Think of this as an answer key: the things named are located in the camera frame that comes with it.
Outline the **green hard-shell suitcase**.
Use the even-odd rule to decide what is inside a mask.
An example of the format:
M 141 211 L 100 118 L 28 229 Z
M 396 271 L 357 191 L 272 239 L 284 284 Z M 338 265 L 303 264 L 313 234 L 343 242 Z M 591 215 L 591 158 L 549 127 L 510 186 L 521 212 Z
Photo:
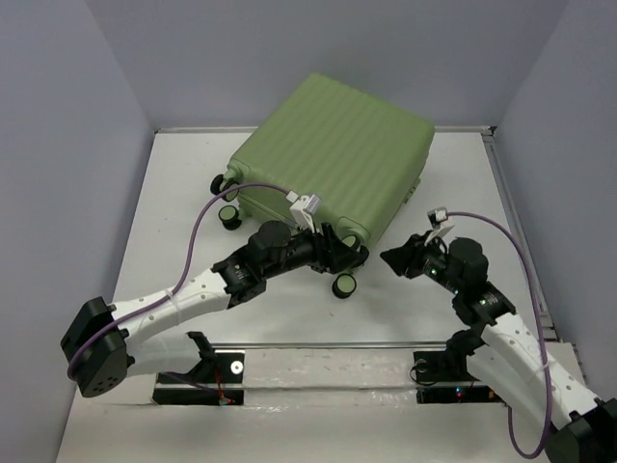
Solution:
M 228 230 L 250 217 L 303 231 L 285 196 L 316 194 L 316 232 L 327 222 L 340 238 L 357 234 L 370 253 L 415 193 L 434 135 L 421 116 L 313 73 L 231 156 L 210 190 L 225 199 L 219 218 Z M 355 291 L 357 269 L 333 275 L 336 297 Z

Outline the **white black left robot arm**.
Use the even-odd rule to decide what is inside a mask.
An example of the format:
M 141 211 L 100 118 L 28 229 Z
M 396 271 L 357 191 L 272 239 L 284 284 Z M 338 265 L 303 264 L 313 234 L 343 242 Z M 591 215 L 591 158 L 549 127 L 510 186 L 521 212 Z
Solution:
M 125 378 L 149 374 L 172 358 L 160 334 L 192 318 L 255 299 L 268 280 L 302 267 L 336 275 L 365 263 L 358 238 L 343 239 L 329 224 L 294 232 L 269 221 L 247 243 L 188 282 L 129 301 L 84 303 L 60 342 L 67 377 L 84 398 L 115 389 Z

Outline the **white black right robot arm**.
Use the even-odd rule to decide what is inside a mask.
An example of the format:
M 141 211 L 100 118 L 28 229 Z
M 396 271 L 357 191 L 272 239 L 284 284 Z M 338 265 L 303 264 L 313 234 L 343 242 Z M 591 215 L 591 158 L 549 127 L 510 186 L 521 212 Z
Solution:
M 541 433 L 551 462 L 613 462 L 616 401 L 603 400 L 557 362 L 488 278 L 489 261 L 470 238 L 444 244 L 412 235 L 382 260 L 399 277 L 426 276 L 452 293 L 465 324 L 444 351 L 421 363 L 422 373 L 471 377 Z

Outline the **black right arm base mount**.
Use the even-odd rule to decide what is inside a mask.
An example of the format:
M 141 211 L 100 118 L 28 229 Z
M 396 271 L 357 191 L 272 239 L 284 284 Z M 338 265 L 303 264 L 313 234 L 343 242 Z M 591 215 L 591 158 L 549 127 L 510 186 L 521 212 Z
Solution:
M 416 384 L 417 403 L 502 403 L 495 391 L 468 372 L 467 359 L 482 345 L 468 329 L 455 333 L 444 350 L 416 351 L 409 376 Z

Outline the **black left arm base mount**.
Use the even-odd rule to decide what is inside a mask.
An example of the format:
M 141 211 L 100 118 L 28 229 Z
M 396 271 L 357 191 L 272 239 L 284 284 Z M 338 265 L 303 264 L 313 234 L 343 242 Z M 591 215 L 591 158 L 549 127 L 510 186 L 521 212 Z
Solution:
M 151 399 L 157 405 L 242 406 L 245 351 L 217 349 L 202 332 L 188 332 L 199 360 L 187 372 L 156 376 Z

